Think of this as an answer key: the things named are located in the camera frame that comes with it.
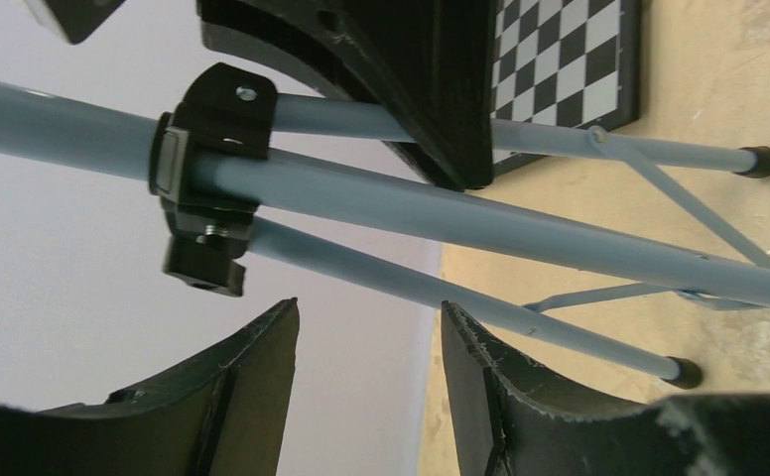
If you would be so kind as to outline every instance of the bolt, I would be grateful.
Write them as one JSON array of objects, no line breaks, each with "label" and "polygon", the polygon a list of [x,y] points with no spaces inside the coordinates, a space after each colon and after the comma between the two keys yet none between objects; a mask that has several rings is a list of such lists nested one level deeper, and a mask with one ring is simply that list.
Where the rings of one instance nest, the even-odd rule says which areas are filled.
[{"label": "bolt", "polygon": [[247,86],[239,86],[236,88],[236,95],[243,101],[253,101],[256,99],[257,93],[253,89]]},{"label": "bolt", "polygon": [[604,136],[604,130],[599,128],[593,128],[592,129],[592,137],[595,138],[595,142],[598,144],[601,144],[606,139],[606,136]]},{"label": "bolt", "polygon": [[224,228],[223,226],[218,225],[206,225],[206,228],[203,230],[204,235],[216,235],[216,236],[227,236],[227,233],[229,230],[227,228]]}]

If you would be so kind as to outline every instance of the black plastic piece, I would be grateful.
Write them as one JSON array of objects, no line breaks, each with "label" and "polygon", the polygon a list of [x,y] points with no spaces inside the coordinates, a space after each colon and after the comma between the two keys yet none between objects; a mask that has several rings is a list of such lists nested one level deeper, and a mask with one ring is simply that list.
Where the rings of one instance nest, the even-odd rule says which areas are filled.
[{"label": "black plastic piece", "polygon": [[299,330],[287,299],[103,405],[0,405],[0,475],[273,476]]},{"label": "black plastic piece", "polygon": [[704,382],[704,371],[695,362],[682,357],[668,357],[680,367],[680,374],[674,379],[660,379],[679,389],[689,390]]},{"label": "black plastic piece", "polygon": [[258,203],[222,198],[193,186],[195,153],[212,150],[268,159],[277,89],[267,78],[218,63],[190,86],[158,124],[149,161],[149,191],[158,195],[173,234],[164,273],[193,288],[243,294],[247,250]]},{"label": "black plastic piece", "polygon": [[25,0],[43,27],[78,44],[90,36],[125,0]]},{"label": "black plastic piece", "polygon": [[643,405],[554,372],[456,304],[441,334],[463,476],[770,474],[770,394]]},{"label": "black plastic piece", "polygon": [[[206,246],[201,242],[205,238],[221,240],[218,248],[222,249]],[[191,240],[173,235],[166,250],[163,272],[199,290],[240,297],[244,293],[245,269],[230,259],[224,249],[226,242],[223,238],[213,236],[200,236],[197,240]]]},{"label": "black plastic piece", "polygon": [[204,44],[329,96],[383,105],[417,144],[390,144],[429,182],[493,180],[496,0],[198,0]]},{"label": "black plastic piece", "polygon": [[742,151],[748,151],[756,156],[756,164],[749,171],[734,172],[737,176],[750,177],[751,179],[764,179],[770,177],[770,147],[742,147]]}]

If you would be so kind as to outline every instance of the white wall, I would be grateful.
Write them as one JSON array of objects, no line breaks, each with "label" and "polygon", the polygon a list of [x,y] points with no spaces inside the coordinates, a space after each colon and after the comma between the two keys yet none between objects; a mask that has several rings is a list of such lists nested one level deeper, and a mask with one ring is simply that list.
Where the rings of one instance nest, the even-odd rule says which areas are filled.
[{"label": "white wall", "polygon": [[[130,0],[71,47],[0,1],[0,80],[148,117],[218,60],[194,0]],[[278,136],[274,147],[412,177],[381,144]],[[422,240],[261,210],[303,230],[435,272]],[[300,298],[302,327],[280,474],[413,474],[432,315],[392,297],[246,256],[246,298],[191,290],[160,272],[168,231],[138,181],[0,156],[0,402],[100,403]]]}]

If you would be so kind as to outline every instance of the chessboard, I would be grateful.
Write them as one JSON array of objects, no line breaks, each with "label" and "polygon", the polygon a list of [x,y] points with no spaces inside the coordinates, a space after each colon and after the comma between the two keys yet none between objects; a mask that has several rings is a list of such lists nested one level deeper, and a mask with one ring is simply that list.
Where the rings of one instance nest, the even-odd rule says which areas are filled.
[{"label": "chessboard", "polygon": [[[639,118],[639,0],[499,0],[491,117],[613,130]],[[494,151],[497,175],[543,156]]]}]

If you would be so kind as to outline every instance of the tripod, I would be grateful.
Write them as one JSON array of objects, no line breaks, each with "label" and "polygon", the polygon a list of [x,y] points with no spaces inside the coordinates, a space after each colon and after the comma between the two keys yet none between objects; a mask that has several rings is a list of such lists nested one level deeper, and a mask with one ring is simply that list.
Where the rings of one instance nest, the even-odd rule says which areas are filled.
[{"label": "tripod", "polygon": [[[245,86],[222,88],[219,97],[245,106],[257,104],[262,91]],[[272,114],[274,131],[412,141],[382,107],[372,104],[279,94]],[[523,306],[258,216],[247,226],[247,251],[252,253],[432,307],[444,300],[457,302],[483,322],[640,370],[681,388],[700,384],[701,371],[694,363],[655,355],[545,312],[662,292],[716,310],[770,307],[770,257],[658,167],[761,178],[770,175],[770,149],[680,144],[608,134],[599,128],[582,131],[500,120],[492,126],[497,149],[628,164],[754,265],[273,149],[265,158],[254,159],[197,148],[189,187],[219,201],[258,203],[638,281]],[[160,144],[160,136],[160,124],[153,119],[0,83],[0,153],[148,180],[150,151]],[[196,236],[227,232],[207,225]]]}]

